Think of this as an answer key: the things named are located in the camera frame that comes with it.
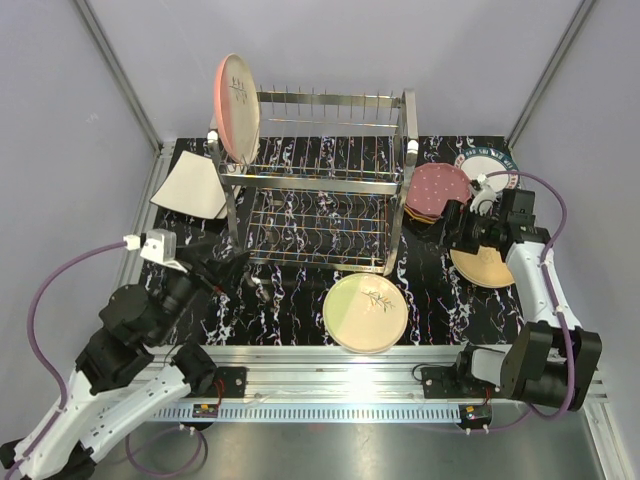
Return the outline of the beige tan round plate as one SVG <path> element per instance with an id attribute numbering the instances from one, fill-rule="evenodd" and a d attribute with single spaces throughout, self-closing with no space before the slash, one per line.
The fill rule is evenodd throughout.
<path id="1" fill-rule="evenodd" d="M 471 283 L 485 288 L 504 288 L 514 283 L 514 278 L 500 253 L 489 247 L 480 247 L 477 254 L 450 250 L 456 270 Z"/>

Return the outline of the yellow dotted plate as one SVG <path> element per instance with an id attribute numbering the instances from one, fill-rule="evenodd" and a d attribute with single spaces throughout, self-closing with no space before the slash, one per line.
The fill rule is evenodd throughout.
<path id="1" fill-rule="evenodd" d="M 412 210 L 408 206 L 404 208 L 404 211 L 412 220 L 428 225 L 433 225 L 440 219 L 439 216 L 425 216 L 423 214 L 420 214 L 419 212 Z"/>

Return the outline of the pink dotted plate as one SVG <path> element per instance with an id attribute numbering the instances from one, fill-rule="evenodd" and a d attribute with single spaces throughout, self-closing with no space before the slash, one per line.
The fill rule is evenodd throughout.
<path id="1" fill-rule="evenodd" d="M 470 180 L 461 169 L 426 163 L 413 173 L 405 206 L 421 216 L 438 218 L 449 200 L 466 203 L 470 196 Z"/>

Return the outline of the teal-rimmed lettered plate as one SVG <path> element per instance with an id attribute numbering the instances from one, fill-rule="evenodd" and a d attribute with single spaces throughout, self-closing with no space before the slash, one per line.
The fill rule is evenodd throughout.
<path id="1" fill-rule="evenodd" d="M 519 186 L 518 167 L 511 157 L 491 147 L 474 147 L 460 153 L 454 166 L 462 170 L 470 180 L 485 175 L 488 184 L 496 192 Z"/>

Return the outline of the square black-rimmed plate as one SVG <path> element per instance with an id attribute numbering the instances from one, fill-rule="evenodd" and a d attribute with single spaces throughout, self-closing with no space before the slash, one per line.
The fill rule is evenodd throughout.
<path id="1" fill-rule="evenodd" d="M 213 161 L 183 151 L 150 202 L 201 219 L 223 219 L 226 197 Z"/>

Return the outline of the cream round plate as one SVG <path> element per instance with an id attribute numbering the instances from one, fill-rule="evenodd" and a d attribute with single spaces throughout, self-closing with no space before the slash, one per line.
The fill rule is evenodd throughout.
<path id="1" fill-rule="evenodd" d="M 401 291 L 376 274 L 357 273 L 336 282 L 322 307 L 325 328 L 341 347 L 355 353 L 381 353 L 394 346 L 408 324 Z"/>

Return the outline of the pink round plate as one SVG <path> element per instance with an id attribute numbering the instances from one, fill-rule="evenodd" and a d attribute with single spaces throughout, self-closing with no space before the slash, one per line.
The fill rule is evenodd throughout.
<path id="1" fill-rule="evenodd" d="M 226 152 L 240 165 L 251 164 L 259 149 L 260 102 L 249 65 L 238 54 L 229 54 L 219 63 L 213 104 Z"/>

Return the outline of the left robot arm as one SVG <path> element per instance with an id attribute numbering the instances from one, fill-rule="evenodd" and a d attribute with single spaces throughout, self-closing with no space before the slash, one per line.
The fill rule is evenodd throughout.
<path id="1" fill-rule="evenodd" d="M 44 356 L 35 336 L 35 314 L 47 287 L 83 260 L 116 249 L 167 268 L 162 290 L 140 284 L 119 287 L 100 311 L 102 326 L 75 360 L 68 378 Z M 239 397 L 246 370 L 218 367 L 197 343 L 185 342 L 145 385 L 129 386 L 154 359 L 199 292 L 234 297 L 246 277 L 249 251 L 218 260 L 212 242 L 185 246 L 174 233 L 150 230 L 90 250 L 58 267 L 38 288 L 28 311 L 27 336 L 38 361 L 58 384 L 60 396 L 26 437 L 1 447 L 6 475 L 22 479 L 88 479 L 110 450 L 154 413 L 184 397 Z"/>

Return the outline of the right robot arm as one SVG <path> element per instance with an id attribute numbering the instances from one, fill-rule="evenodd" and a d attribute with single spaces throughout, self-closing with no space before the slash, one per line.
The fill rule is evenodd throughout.
<path id="1" fill-rule="evenodd" d="M 476 254 L 482 247 L 498 252 L 510 271 L 525 321 L 508 350 L 466 347 L 458 355 L 453 385 L 475 397 L 488 384 L 505 398 L 551 408 L 556 417 L 579 410 L 596 371 L 602 341 L 585 330 L 571 311 L 555 271 L 552 237 L 537 226 L 535 194 L 504 191 L 498 211 L 482 215 L 470 202 L 447 202 L 440 235 L 442 246 Z"/>

